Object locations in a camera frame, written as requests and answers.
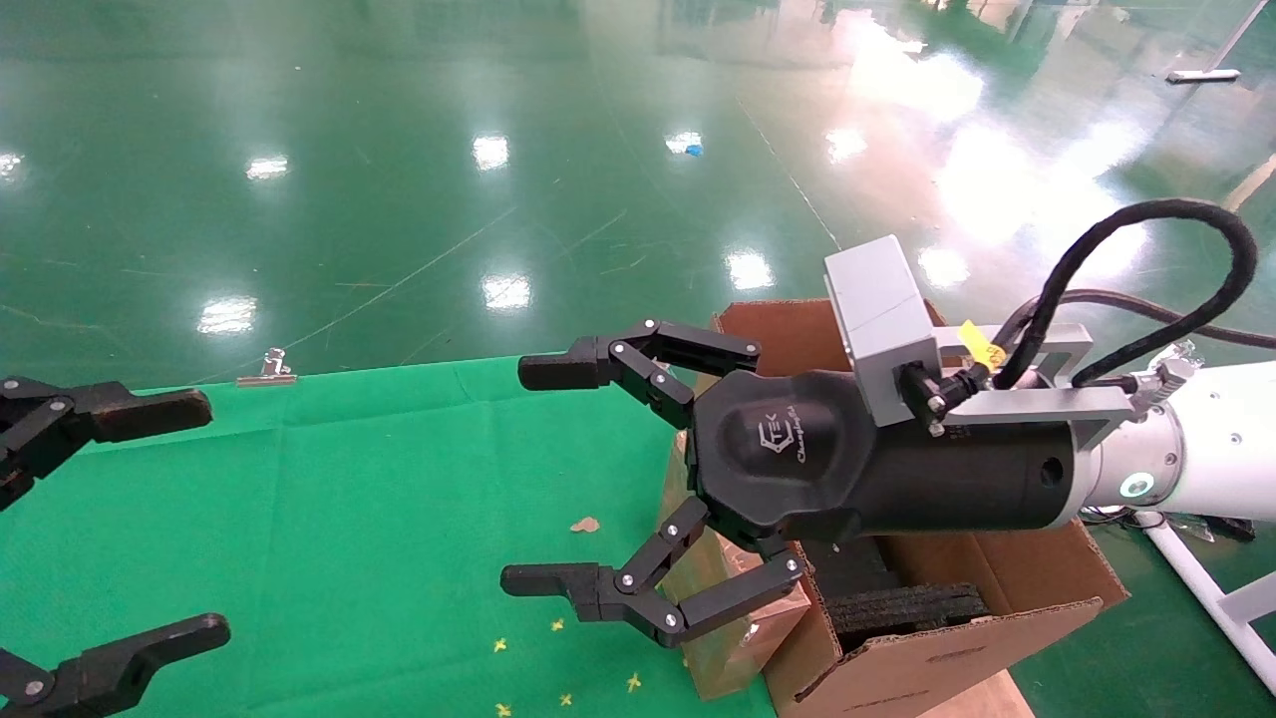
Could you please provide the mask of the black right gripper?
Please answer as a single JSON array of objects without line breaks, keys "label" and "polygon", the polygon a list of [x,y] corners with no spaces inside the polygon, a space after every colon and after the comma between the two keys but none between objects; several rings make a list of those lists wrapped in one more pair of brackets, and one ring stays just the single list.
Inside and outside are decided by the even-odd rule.
[{"label": "black right gripper", "polygon": [[[561,596],[582,622],[625,622],[662,648],[715,633],[789,596],[803,559],[787,541],[1044,529],[1065,519],[1076,451],[1067,423],[877,426],[851,372],[762,377],[760,341],[672,321],[582,335],[518,358],[528,392],[623,388],[688,429],[686,499],[623,568],[512,564],[507,596]],[[721,377],[697,397],[672,369]],[[763,545],[763,562],[671,601],[660,582],[706,528]]]}]

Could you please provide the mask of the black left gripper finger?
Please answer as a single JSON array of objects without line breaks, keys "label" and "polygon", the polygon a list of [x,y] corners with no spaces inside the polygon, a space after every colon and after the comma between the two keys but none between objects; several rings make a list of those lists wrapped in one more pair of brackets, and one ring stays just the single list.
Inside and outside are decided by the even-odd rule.
[{"label": "black left gripper finger", "polygon": [[211,403],[195,388],[140,397],[122,383],[55,386],[3,377],[1,510],[87,445],[130,443],[208,423]]},{"label": "black left gripper finger", "polygon": [[46,671],[3,650],[3,717],[110,717],[142,703],[166,664],[228,641],[222,613],[200,613],[82,650]]}]

